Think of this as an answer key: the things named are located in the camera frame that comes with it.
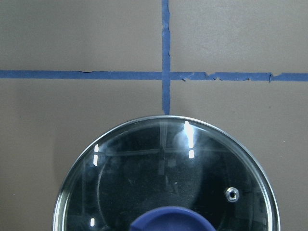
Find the glass pot lid blue knob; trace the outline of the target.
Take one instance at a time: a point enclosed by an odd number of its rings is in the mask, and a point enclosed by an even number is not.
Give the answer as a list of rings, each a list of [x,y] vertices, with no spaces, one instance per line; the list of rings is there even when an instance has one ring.
[[[270,182],[252,153],[200,120],[121,124],[78,157],[56,201],[54,231],[279,231]]]

